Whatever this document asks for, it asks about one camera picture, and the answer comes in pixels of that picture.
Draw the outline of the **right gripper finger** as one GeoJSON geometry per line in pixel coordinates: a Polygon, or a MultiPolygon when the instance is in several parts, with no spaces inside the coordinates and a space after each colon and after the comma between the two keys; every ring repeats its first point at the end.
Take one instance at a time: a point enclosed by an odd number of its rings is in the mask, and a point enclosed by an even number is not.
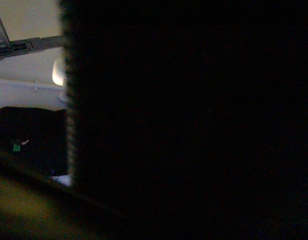
{"type": "Polygon", "coordinates": [[[122,240],[124,220],[0,150],[0,240],[122,240]]]}

